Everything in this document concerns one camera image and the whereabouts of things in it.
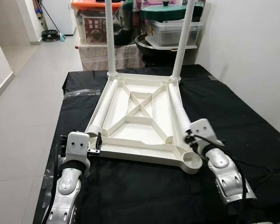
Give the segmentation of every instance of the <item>box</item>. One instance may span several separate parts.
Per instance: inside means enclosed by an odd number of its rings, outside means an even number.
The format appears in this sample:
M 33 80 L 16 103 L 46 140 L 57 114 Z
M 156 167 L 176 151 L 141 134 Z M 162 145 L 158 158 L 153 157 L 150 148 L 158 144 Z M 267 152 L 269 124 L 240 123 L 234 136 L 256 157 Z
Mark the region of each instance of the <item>box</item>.
M 122 4 L 122 2 L 112 3 L 113 14 Z M 72 0 L 71 5 L 75 11 L 80 42 L 83 44 L 107 43 L 105 3 L 95 0 Z
M 147 25 L 147 41 L 153 44 L 154 47 L 178 46 L 181 37 L 183 20 L 157 22 L 148 21 Z M 202 22 L 192 22 L 188 37 L 188 48 L 196 46 L 197 37 L 201 28 Z

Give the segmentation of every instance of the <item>green lid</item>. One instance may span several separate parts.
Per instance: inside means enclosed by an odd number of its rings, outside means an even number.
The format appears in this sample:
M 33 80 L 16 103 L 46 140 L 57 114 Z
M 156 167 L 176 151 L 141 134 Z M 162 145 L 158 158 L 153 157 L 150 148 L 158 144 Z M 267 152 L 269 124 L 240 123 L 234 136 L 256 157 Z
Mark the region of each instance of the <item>green lid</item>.
M 146 20 L 181 20 L 185 17 L 187 6 L 168 5 L 168 1 L 163 1 L 163 5 L 148 6 L 141 9 L 140 15 Z

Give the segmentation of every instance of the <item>plastic storage container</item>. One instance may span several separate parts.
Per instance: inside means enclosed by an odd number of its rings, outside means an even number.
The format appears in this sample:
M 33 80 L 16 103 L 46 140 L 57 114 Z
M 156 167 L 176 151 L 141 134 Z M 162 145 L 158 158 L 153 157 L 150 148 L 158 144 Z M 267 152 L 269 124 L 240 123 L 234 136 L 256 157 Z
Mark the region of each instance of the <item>plastic storage container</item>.
M 113 14 L 122 5 L 122 2 L 112 3 Z M 72 0 L 75 11 L 80 42 L 107 43 L 105 28 L 105 3 L 95 0 Z
M 148 21 L 146 40 L 155 48 L 177 48 L 181 37 L 183 20 L 157 22 Z M 196 41 L 203 26 L 202 22 L 192 22 L 187 48 L 196 48 Z

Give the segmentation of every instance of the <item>black tablecloth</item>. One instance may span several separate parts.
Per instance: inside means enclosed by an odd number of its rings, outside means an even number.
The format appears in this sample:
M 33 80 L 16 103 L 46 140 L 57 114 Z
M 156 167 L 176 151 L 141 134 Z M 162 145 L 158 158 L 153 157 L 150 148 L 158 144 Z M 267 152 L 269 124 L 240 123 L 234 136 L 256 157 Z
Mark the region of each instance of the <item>black tablecloth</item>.
M 171 67 L 122 70 L 128 73 L 169 76 Z M 269 166 L 273 175 L 255 190 L 259 206 L 271 221 L 280 221 L 280 133 L 239 99 L 226 85 L 214 80 L 200 65 L 184 66 L 180 92 L 192 121 L 207 118 L 219 139 L 238 159 Z M 64 93 L 100 89 L 106 71 L 69 72 Z M 63 100 L 47 169 L 52 169 L 53 148 L 61 134 L 83 132 L 99 95 L 79 95 Z M 241 166 L 255 187 L 266 174 L 262 168 Z M 193 224 L 223 223 L 224 205 L 206 164 L 195 175 L 180 168 L 134 161 L 94 157 L 90 175 L 84 179 L 78 203 L 82 224 Z M 34 223 L 44 214 L 49 184 L 43 181 Z

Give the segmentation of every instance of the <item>white plastic tube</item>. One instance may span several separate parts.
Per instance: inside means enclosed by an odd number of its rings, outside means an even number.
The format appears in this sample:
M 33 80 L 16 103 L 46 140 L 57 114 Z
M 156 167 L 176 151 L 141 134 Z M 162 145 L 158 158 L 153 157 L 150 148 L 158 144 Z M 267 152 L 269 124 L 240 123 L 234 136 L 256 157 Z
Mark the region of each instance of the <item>white plastic tube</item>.
M 97 136 L 98 133 L 101 132 L 108 109 L 112 102 L 113 95 L 117 89 L 117 85 L 118 81 L 117 79 L 114 79 L 110 85 L 110 88 L 108 88 L 108 91 L 106 93 L 105 98 L 102 101 L 102 104 L 99 106 L 98 112 L 95 115 L 92 124 L 86 129 L 86 133 L 88 133 L 90 136 Z
M 195 0 L 188 0 L 188 3 L 187 3 L 185 19 L 184 19 L 183 25 L 182 25 L 181 38 L 179 39 L 179 43 L 178 43 L 178 49 L 177 49 L 177 53 L 176 53 L 173 72 L 172 72 L 172 75 L 170 76 L 170 78 L 172 80 L 180 80 L 182 62 L 183 62 L 183 57 L 185 55 L 185 48 L 186 48 L 187 42 L 188 42 L 188 36 L 189 36 L 189 31 L 190 31 L 195 3 L 196 3 Z
M 175 112 L 176 119 L 178 120 L 178 124 L 180 126 L 180 130 L 182 132 L 186 132 L 190 129 L 191 121 L 185 112 L 185 109 L 182 106 L 182 102 L 177 94 L 176 87 L 173 83 L 168 84 L 169 94 L 171 97 L 172 108 Z
M 105 0 L 107 52 L 108 52 L 108 75 L 117 75 L 115 67 L 115 49 L 113 32 L 112 0 Z

